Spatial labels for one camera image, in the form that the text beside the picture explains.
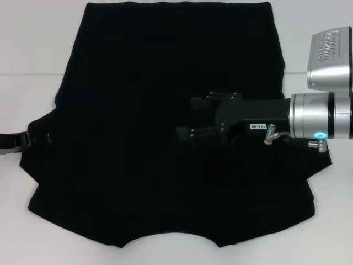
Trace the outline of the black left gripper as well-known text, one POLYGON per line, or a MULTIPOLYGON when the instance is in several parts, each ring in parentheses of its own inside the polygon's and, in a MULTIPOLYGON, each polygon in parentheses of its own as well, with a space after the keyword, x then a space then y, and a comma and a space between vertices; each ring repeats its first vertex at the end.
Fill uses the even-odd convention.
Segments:
POLYGON ((30 147, 31 139, 27 131, 18 134, 1 134, 1 155, 21 152, 21 147, 30 147))

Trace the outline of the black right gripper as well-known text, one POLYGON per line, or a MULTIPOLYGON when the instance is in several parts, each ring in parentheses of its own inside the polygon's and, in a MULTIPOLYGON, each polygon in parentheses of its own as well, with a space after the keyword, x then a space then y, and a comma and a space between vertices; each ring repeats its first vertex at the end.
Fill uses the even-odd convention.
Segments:
POLYGON ((240 92, 209 92, 203 97, 192 97, 191 108, 202 111, 216 110, 216 126, 189 128, 177 126, 176 135, 181 142, 227 142, 227 134, 265 135, 267 127, 274 125, 278 132, 288 132, 289 99, 245 100, 240 92))

